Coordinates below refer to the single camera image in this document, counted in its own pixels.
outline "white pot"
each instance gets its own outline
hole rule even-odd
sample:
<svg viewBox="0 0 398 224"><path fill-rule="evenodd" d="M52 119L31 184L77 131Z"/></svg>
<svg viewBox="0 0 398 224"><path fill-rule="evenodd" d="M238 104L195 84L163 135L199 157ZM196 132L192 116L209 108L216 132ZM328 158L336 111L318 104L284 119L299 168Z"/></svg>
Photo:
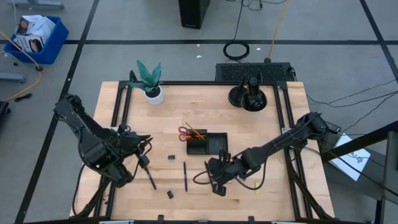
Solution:
<svg viewBox="0 0 398 224"><path fill-rule="evenodd" d="M148 103L150 103L150 104L152 104L152 105L158 105L158 104L160 104L161 102L163 102L163 100L164 100L164 94L163 94L162 87L159 86L159 89L160 89L160 93L159 93L159 95L157 95L156 97L151 98L151 97L148 97L148 96L145 94L145 97L147 98Z"/></svg>

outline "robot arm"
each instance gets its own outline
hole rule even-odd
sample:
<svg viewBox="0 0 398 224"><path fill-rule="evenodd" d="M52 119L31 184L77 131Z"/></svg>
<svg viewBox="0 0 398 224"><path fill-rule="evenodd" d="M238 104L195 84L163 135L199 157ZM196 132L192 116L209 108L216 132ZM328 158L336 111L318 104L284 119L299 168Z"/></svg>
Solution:
<svg viewBox="0 0 398 224"><path fill-rule="evenodd" d="M331 129L319 113L311 112L302 116L290 131L263 146L248 148L232 158L231 154L221 151L219 159L211 158L207 167L213 193L225 196L225 183L237 177L246 179L253 175L277 151L286 147L301 149L307 144L307 139L317 139L322 134L337 131L338 129Z"/></svg>
<svg viewBox="0 0 398 224"><path fill-rule="evenodd" d="M123 165L127 156L135 154L141 168L149 164L143 154L149 144L150 135L139 136L126 125L118 131L102 128L85 113L78 96L67 95L55 105L55 116L69 125L78 138L79 156L90 169L109 177L117 187L133 180L133 176Z"/></svg>

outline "black pen holder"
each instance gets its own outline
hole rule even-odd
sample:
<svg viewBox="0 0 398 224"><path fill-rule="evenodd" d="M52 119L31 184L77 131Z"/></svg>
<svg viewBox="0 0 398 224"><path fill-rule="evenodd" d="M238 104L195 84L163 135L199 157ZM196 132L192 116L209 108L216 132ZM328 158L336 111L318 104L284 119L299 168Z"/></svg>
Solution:
<svg viewBox="0 0 398 224"><path fill-rule="evenodd" d="M218 155L220 150L228 152L228 138L226 133L207 133L206 129L196 129L205 139L196 137L196 133L188 130L192 138L187 139L188 155Z"/></svg>

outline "gray floor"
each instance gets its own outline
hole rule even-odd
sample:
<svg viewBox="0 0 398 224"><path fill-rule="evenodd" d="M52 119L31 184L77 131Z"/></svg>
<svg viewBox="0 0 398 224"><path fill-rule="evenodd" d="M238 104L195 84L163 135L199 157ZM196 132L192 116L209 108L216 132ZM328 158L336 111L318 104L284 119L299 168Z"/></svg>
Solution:
<svg viewBox="0 0 398 224"><path fill-rule="evenodd" d="M45 14L60 16L70 31L68 39L79 40L93 0L67 0L65 9L17 9L17 15ZM398 40L395 0L368 1L369 8L386 40ZM237 39L269 40L283 4L265 4L262 11L243 9ZM178 1L99 0L88 40L176 40L230 39L239 13L239 1L212 0L200 30L180 26ZM0 2L0 29L13 30L12 7ZM283 40L376 40L369 21L357 0L292 0L277 36ZM270 45L251 45L245 62L261 62ZM64 45L53 65L46 65L40 84L32 89L33 97L20 103L11 102L12 113L0 126L0 223L12 223L32 174L52 118L52 109L60 96L77 45ZM398 46L388 46L398 60ZM215 63L230 62L218 44L158 45L85 45L78 62L70 93L79 95L88 114L93 115L101 82L125 80L135 61L148 67L162 62L163 80L214 80ZM232 47L231 53L242 51ZM355 93L364 88L395 79L379 45L276 45L274 62L290 62L307 93L320 101ZM37 74L31 64L12 64L12 55L0 56L0 72L17 72L27 83L0 82L0 99L35 82ZM350 98L352 103L395 91L397 83ZM366 133L397 119L395 96L347 133ZM323 117L344 128L353 124L381 100L347 108L310 105ZM384 152L384 144L372 149ZM65 124L58 124L42 174L37 184L26 221L66 218L80 168L76 139ZM376 201L334 183L328 183L336 216L343 220L367 221L374 218ZM396 205L389 205L387 219L394 220Z"/></svg>

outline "wooden tabletop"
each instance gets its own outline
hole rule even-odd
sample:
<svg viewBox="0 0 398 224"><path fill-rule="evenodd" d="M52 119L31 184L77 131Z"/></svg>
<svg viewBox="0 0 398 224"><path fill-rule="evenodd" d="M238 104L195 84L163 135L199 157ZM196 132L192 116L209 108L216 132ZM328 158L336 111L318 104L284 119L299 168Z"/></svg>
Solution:
<svg viewBox="0 0 398 224"><path fill-rule="evenodd" d="M289 96L294 120L309 112L303 83L288 83ZM111 125L118 82L103 82L99 94L94 119L103 127ZM157 190L150 184L145 171L139 168L136 178L123 188L116 189L112 219L156 220L164 215L166 220L248 220L254 216L256 221L294 220L283 151L270 156L266 165L266 181L258 191L240 186L237 181L226 184L225 197L215 195L210 185L197 185L192 178L205 170L204 161L211 156L188 156L186 143L178 140L178 127L190 123L195 129L207 129L211 133L228 133L228 149L235 155L248 147L261 146L280 135L274 92L271 86L261 90L268 99L267 107L260 112L248 112L235 108L228 101L231 86L164 85L165 100L160 105L150 105L142 90L133 89L127 124L138 134L150 134L153 149L148 153L149 170ZM287 113L280 91L284 110L285 125ZM125 97L122 97L118 117L120 123ZM314 141L308 147L317 148ZM168 160L168 155L175 160ZM331 216L334 216L328 186L320 156L303 150L303 168L309 191L317 202ZM185 192L183 162L187 164L188 192ZM134 172L137 159L131 156L124 165ZM245 184L254 187L260 182L262 171L249 177ZM98 188L100 175L84 169L76 209L80 211ZM198 179L205 182L206 175ZM167 191L174 193L169 199ZM305 217L302 195L297 188L301 216ZM108 194L104 195L101 214L104 214Z"/></svg>

